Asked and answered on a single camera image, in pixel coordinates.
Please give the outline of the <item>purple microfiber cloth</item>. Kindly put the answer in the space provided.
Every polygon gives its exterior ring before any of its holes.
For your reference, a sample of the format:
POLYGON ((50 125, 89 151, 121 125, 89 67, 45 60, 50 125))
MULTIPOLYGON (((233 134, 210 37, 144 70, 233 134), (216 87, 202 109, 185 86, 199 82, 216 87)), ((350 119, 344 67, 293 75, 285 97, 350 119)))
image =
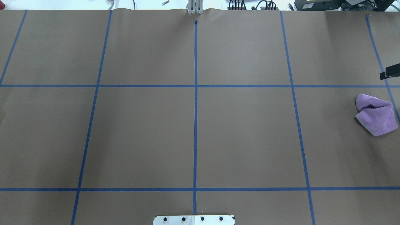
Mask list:
POLYGON ((373 136, 388 134, 398 128, 393 105, 366 94, 356 97, 355 119, 373 136))

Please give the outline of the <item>black laptop computer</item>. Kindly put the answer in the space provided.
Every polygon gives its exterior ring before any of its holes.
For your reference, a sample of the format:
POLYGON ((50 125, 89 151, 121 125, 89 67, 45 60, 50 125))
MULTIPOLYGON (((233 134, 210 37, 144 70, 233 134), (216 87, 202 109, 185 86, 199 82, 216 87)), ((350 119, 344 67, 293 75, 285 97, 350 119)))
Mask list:
POLYGON ((297 11, 329 11, 336 10, 346 0, 295 0, 294 5, 297 11))

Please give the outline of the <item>aluminium frame post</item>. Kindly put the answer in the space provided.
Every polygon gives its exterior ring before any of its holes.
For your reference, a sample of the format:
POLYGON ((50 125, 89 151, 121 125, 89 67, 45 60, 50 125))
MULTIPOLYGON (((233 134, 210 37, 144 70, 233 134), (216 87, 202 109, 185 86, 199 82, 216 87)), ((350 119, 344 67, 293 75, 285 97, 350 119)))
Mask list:
POLYGON ((189 0, 186 8, 188 14, 203 14, 203 0, 189 0))

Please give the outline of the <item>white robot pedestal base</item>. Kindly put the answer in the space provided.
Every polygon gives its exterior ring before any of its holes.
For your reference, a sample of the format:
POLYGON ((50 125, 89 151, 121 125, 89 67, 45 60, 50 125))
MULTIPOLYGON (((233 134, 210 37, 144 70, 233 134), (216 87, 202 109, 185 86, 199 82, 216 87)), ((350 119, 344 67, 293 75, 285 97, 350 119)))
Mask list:
POLYGON ((153 225, 235 225, 231 215, 165 215, 156 216, 153 225))

